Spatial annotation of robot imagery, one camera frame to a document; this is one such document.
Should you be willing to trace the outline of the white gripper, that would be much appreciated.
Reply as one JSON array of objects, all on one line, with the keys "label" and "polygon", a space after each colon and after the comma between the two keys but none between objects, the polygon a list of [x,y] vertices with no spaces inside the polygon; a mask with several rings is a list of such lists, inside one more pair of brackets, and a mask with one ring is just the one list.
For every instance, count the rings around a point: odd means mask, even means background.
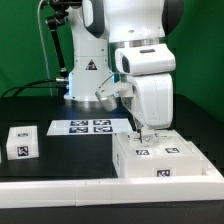
[{"label": "white gripper", "polygon": [[153,143],[153,130],[169,128],[172,123],[172,77],[169,73],[128,76],[127,82],[132,85],[133,95],[122,97],[122,104],[133,116],[139,139]]}]

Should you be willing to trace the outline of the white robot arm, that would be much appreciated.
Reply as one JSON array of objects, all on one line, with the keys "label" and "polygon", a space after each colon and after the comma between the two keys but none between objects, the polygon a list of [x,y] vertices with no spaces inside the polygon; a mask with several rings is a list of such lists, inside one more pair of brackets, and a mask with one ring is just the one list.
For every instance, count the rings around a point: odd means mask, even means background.
[{"label": "white robot arm", "polygon": [[132,114],[142,142],[158,139],[173,119],[175,56],[163,38],[183,15],[184,0],[50,0],[58,26],[69,23],[74,68],[65,102],[100,105],[121,102]]}]

